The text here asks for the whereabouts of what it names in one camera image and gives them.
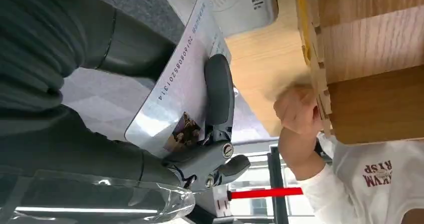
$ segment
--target white shirt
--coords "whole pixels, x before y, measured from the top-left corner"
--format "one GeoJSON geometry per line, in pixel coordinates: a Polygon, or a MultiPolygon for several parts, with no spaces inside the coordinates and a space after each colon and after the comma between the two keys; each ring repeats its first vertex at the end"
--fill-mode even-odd
{"type": "Polygon", "coordinates": [[[299,181],[323,223],[400,224],[407,211],[424,209],[423,142],[336,142],[332,140],[332,150],[323,146],[329,156],[334,151],[332,167],[299,181]]]}

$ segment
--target fist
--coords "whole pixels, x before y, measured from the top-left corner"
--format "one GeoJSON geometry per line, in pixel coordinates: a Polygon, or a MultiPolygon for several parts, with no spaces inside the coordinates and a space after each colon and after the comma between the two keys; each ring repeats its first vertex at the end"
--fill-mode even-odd
{"type": "Polygon", "coordinates": [[[299,135],[316,136],[323,128],[314,91],[294,86],[281,93],[274,110],[283,128],[299,135]]]}

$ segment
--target metal screw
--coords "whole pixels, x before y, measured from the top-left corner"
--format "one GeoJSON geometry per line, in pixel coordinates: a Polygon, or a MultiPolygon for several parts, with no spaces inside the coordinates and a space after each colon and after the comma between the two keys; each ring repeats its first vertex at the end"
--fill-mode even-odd
{"type": "Polygon", "coordinates": [[[214,177],[209,175],[204,183],[204,186],[209,189],[214,186],[214,177]]]}
{"type": "Polygon", "coordinates": [[[232,90],[234,91],[234,97],[238,97],[239,96],[239,90],[236,87],[233,87],[232,90]]]}
{"type": "Polygon", "coordinates": [[[222,147],[222,156],[226,159],[230,158],[233,155],[233,152],[234,152],[234,148],[231,143],[226,143],[222,147]]]}

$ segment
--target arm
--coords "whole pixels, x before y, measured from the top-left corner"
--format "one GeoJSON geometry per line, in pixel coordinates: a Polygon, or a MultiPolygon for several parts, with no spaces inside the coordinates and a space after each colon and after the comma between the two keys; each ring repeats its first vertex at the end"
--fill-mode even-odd
{"type": "Polygon", "coordinates": [[[156,157],[87,129],[60,92],[79,67],[154,79],[171,42],[99,0],[0,7],[0,166],[180,184],[156,157]]]}
{"type": "Polygon", "coordinates": [[[322,125],[313,91],[290,88],[279,96],[274,109],[283,126],[278,150],[299,181],[315,215],[325,224],[358,223],[348,189],[314,152],[322,125]]]}

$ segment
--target wooden table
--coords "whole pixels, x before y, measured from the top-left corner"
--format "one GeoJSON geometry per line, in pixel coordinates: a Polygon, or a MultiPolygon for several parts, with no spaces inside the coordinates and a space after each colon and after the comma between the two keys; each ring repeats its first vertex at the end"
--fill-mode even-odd
{"type": "Polygon", "coordinates": [[[281,125],[273,104],[292,82],[309,83],[302,54],[295,0],[278,0],[278,18],[266,27],[226,39],[231,51],[231,73],[251,110],[273,137],[281,125]]]}

